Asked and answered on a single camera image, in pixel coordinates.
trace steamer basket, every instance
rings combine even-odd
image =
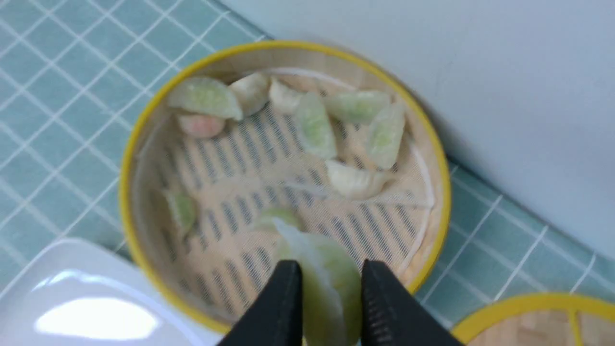
[[[578,295],[531,294],[483,308],[453,328],[469,346],[612,346],[615,305]]]
[[[204,74],[232,82],[255,71],[302,91],[379,89],[403,101],[408,133],[394,167],[398,178],[366,202],[315,193],[327,190],[324,163],[303,152],[292,115],[270,106],[241,123],[229,122],[212,140],[178,130],[165,98],[181,80]],[[364,129],[335,127],[341,159],[373,168],[362,151]],[[370,63],[304,42],[239,46],[182,71],[137,122],[120,185],[122,220],[137,264],[172,304],[219,332],[250,306],[275,266],[274,238],[249,232],[263,209],[292,208],[305,231],[337,240],[357,265],[365,258],[385,261],[412,293],[437,260],[450,213],[442,147],[412,96]],[[199,221],[185,239],[173,231],[163,188],[185,189],[199,203]]]

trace white wall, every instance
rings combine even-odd
[[[384,66],[433,108],[449,154],[615,257],[615,2],[223,2]]]

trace white plate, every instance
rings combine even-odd
[[[215,345],[135,267],[93,244],[44,249],[0,294],[2,345]]]

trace tiled countertop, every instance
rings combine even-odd
[[[206,0],[0,0],[0,289],[55,239],[128,257],[124,143],[153,92],[218,49],[265,35]],[[445,326],[537,291],[615,302],[615,265],[451,164],[453,214],[418,297]]]

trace yellow rim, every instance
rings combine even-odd
[[[480,333],[498,322],[540,310],[567,312],[574,340],[578,346],[582,346],[583,343],[577,313],[588,313],[615,323],[615,305],[601,300],[567,294],[531,294],[507,299],[474,313],[453,328],[453,335],[462,343],[468,344]]]
[[[263,42],[255,42],[250,44],[245,44],[242,46],[237,46],[225,50],[221,50],[212,55],[199,60],[196,63],[193,63],[191,66],[187,67],[183,71],[179,72],[171,81],[169,81],[148,103],[145,110],[143,110],[141,116],[139,117],[135,127],[130,135],[128,140],[128,144],[126,146],[124,152],[124,158],[122,159],[122,169],[120,173],[120,184],[119,184],[119,204],[120,204],[120,212],[122,216],[122,223],[124,225],[124,230],[126,233],[126,240],[128,242],[130,253],[134,258],[137,265],[139,265],[148,279],[153,283],[154,287],[160,291],[160,293],[169,301],[171,304],[176,306],[183,313],[190,316],[192,319],[206,325],[207,327],[213,329],[214,331],[220,333],[226,333],[229,331],[229,326],[227,324],[220,323],[207,315],[201,313],[198,309],[190,306],[184,300],[182,300],[177,294],[175,294],[171,289],[169,289],[163,280],[158,276],[153,266],[150,264],[149,260],[145,256],[145,251],[141,248],[137,240],[137,233],[135,230],[135,226],[132,222],[132,211],[130,210],[129,196],[130,196],[130,172],[132,172],[132,158],[134,157],[135,148],[137,146],[138,139],[143,130],[143,126],[147,123],[148,118],[157,107],[157,105],[164,99],[167,93],[173,89],[181,80],[192,75],[197,70],[202,69],[203,67],[217,62],[221,59],[229,57],[234,54],[250,52],[253,50],[263,50],[263,49],[280,49],[280,48],[295,48],[295,49],[304,49],[304,50],[313,50],[316,52],[322,52],[324,54],[332,55],[349,62],[352,62],[359,67],[369,71],[375,76],[381,78],[388,85],[393,88],[399,95],[401,95],[404,100],[412,107],[413,111],[418,115],[421,123],[427,130],[429,135],[429,139],[431,144],[434,146],[435,153],[438,160],[438,166],[442,176],[440,177],[442,180],[442,193],[443,193],[443,201],[442,201],[442,218],[440,219],[440,229],[438,230],[438,236],[435,240],[434,247],[427,259],[427,262],[421,269],[421,271],[417,274],[414,281],[408,286],[408,290],[414,294],[418,288],[423,284],[425,279],[429,276],[429,273],[432,271],[435,262],[440,255],[440,251],[442,250],[442,246],[444,244],[444,240],[446,238],[446,231],[448,229],[448,221],[451,210],[451,190],[450,190],[450,181],[448,176],[448,167],[446,165],[446,158],[444,151],[442,149],[442,144],[438,139],[434,128],[431,123],[427,119],[427,116],[423,112],[423,109],[418,105],[416,100],[408,93],[403,86],[399,83],[395,82],[391,77],[389,77],[385,72],[381,71],[379,68],[375,67],[371,63],[358,58],[352,54],[342,52],[338,49],[321,46],[319,44],[308,43],[308,42],[295,42],[295,41],[263,41]]]

